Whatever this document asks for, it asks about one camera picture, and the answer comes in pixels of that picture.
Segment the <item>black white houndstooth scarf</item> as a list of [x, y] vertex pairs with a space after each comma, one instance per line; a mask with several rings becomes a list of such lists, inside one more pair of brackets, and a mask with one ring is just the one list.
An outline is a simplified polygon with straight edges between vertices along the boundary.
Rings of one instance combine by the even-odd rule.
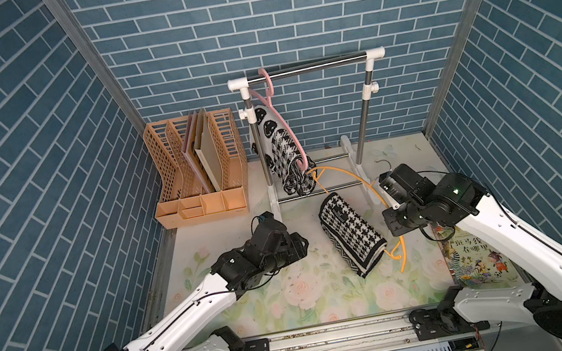
[[334, 248], [355, 274], [366, 278], [382, 259], [387, 240], [338, 193], [326, 197], [318, 215]]

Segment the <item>black white smiley scarf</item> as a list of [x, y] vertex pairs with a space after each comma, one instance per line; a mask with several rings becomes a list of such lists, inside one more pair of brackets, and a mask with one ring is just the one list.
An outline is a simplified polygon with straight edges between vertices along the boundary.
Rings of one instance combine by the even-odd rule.
[[299, 167], [302, 154], [286, 128], [286, 122], [263, 104], [255, 105], [263, 157], [270, 171], [281, 179], [288, 195], [305, 196], [316, 188], [313, 177]]

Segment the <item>pink plastic hanger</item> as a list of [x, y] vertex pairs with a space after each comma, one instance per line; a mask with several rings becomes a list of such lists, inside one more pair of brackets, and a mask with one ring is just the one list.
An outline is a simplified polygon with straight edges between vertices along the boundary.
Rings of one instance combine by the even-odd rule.
[[289, 137], [291, 137], [291, 139], [293, 140], [293, 142], [295, 143], [298, 149], [298, 152], [300, 153], [300, 158], [297, 160], [297, 166], [300, 169], [300, 171], [306, 173], [307, 170], [309, 169], [309, 162], [308, 162], [308, 157], [304, 151], [304, 147], [302, 147], [302, 144], [297, 139], [297, 136], [292, 130], [291, 126], [289, 126], [288, 122], [284, 119], [284, 117], [282, 117], [281, 113], [277, 111], [277, 109], [274, 107], [274, 104], [272, 103], [272, 98], [275, 95], [275, 92], [274, 92], [271, 75], [263, 67], [261, 67], [258, 70], [258, 73], [265, 78], [265, 83], [266, 83], [265, 96], [263, 96], [262, 94], [255, 91], [252, 88], [249, 88], [248, 92], [251, 94], [251, 96], [253, 96], [253, 98], [255, 97], [256, 99], [258, 99], [265, 107], [267, 107], [270, 110], [270, 112], [276, 115], [276, 117], [282, 122], [283, 127], [286, 129], [287, 133], [289, 134]]

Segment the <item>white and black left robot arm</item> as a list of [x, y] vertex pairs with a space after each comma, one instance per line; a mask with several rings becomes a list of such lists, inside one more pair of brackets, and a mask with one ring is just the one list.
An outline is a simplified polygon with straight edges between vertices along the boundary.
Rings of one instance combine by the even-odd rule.
[[122, 347], [111, 343], [102, 351], [245, 351], [243, 340], [227, 327], [216, 329], [196, 347], [188, 344], [243, 295], [304, 259], [308, 247], [299, 233], [290, 233], [272, 213], [263, 213], [249, 240], [221, 254], [183, 303], [134, 341]]

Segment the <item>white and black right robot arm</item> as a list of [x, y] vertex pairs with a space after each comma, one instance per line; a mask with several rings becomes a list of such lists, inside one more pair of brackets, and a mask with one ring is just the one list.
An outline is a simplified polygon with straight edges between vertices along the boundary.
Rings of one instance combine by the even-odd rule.
[[382, 216], [396, 236], [430, 224], [478, 237], [528, 273], [531, 282], [512, 288], [452, 286], [436, 309], [409, 314], [419, 338], [459, 335], [489, 322], [536, 324], [562, 340], [562, 245], [507, 210], [478, 181], [448, 173], [432, 182], [405, 164], [379, 177], [391, 199]]

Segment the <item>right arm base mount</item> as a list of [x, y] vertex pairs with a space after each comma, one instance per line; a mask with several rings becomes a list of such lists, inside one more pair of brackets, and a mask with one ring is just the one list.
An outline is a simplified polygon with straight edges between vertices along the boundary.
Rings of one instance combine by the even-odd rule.
[[415, 330], [419, 341], [441, 337], [488, 330], [490, 323], [469, 322], [454, 310], [452, 301], [440, 302], [436, 308], [414, 309], [408, 314], [408, 320]]

